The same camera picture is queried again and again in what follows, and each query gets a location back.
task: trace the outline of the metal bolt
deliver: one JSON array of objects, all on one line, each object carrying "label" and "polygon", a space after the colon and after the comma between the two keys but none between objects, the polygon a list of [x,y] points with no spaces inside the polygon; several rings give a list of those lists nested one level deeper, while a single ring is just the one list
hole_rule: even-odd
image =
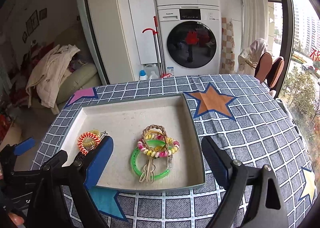
[{"label": "metal bolt", "polygon": [[81,166],[81,164],[82,164],[82,161],[81,161],[81,160],[75,160],[75,161],[73,162],[73,165],[76,166],[76,167]]},{"label": "metal bolt", "polygon": [[272,168],[269,165],[264,165],[263,167],[267,171],[271,171],[272,170]]},{"label": "metal bolt", "polygon": [[232,162],[233,162],[233,164],[236,165],[236,166],[241,166],[241,164],[242,164],[242,162],[241,162],[240,160],[238,160],[238,159],[235,159],[235,160],[233,160]]},{"label": "metal bolt", "polygon": [[48,171],[50,169],[50,165],[44,165],[42,168],[44,171]]}]

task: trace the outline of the green bracelet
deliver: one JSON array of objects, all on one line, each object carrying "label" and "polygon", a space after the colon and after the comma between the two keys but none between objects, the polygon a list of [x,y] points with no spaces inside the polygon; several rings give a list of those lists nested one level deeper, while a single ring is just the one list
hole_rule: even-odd
[{"label": "green bracelet", "polygon": [[[151,146],[151,147],[156,147],[156,146],[164,146],[164,142],[163,141],[160,141],[160,140],[149,140],[147,141],[148,145]],[[136,148],[132,155],[131,155],[131,166],[134,170],[134,172],[138,175],[138,176],[141,176],[142,175],[142,172],[138,169],[137,167],[137,157],[140,153],[140,150],[138,148]],[[169,169],[166,169],[165,171],[163,171],[161,174],[159,175],[155,175],[154,177],[154,180],[158,180],[158,179],[161,179],[161,178],[164,178],[166,177],[168,174],[170,173],[170,170]]]}]

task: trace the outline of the round glass door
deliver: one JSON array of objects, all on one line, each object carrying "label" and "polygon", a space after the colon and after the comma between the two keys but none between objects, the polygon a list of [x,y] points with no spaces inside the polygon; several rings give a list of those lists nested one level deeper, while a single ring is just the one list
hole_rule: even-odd
[{"label": "round glass door", "polygon": [[199,68],[212,60],[216,38],[204,24],[185,21],[175,26],[167,39],[167,49],[175,62],[187,68]]}]

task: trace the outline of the blue bottle cap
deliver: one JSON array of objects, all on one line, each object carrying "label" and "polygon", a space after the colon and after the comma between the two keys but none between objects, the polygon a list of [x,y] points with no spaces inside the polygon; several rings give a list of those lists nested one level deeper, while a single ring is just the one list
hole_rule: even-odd
[{"label": "blue bottle cap", "polygon": [[146,72],[144,70],[141,70],[140,71],[140,76],[145,76],[146,75]]}]

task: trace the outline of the tablecloth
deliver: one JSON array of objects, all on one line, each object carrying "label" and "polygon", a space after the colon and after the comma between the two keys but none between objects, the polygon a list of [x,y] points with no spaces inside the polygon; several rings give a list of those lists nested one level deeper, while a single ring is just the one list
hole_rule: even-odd
[{"label": "tablecloth", "polygon": [[[58,151],[70,122],[83,105],[205,90],[209,83],[222,94],[237,97],[229,105],[236,121],[216,112],[194,118],[199,139],[210,135],[233,159],[247,166],[271,165],[284,197],[289,227],[297,227],[310,209],[309,197],[300,198],[306,183],[303,168],[312,171],[307,147],[297,126],[252,76],[196,75],[96,87],[92,90],[93,97],[76,97],[72,105],[59,113],[41,142],[32,170],[39,169]],[[188,95],[186,99],[194,115],[197,101]],[[205,169],[206,184],[199,189],[167,193],[120,193],[117,199],[129,222],[106,215],[103,218],[111,228],[205,227],[225,194],[207,162]],[[68,187],[64,186],[63,191],[74,225],[82,227]],[[250,192],[251,187],[247,187],[234,219],[234,227],[242,222]]]}]

